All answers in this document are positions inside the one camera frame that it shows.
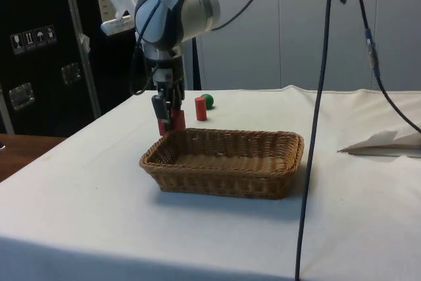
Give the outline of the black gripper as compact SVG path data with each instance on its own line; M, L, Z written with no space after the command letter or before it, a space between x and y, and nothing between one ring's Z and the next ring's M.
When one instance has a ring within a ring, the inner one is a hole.
M172 113L166 100L166 90L172 90L171 105L173 111L179 111L185 98L184 65L182 57L167 60L145 58L147 71L146 89L155 89L158 94L152 96L152 104L161 131L172 129Z

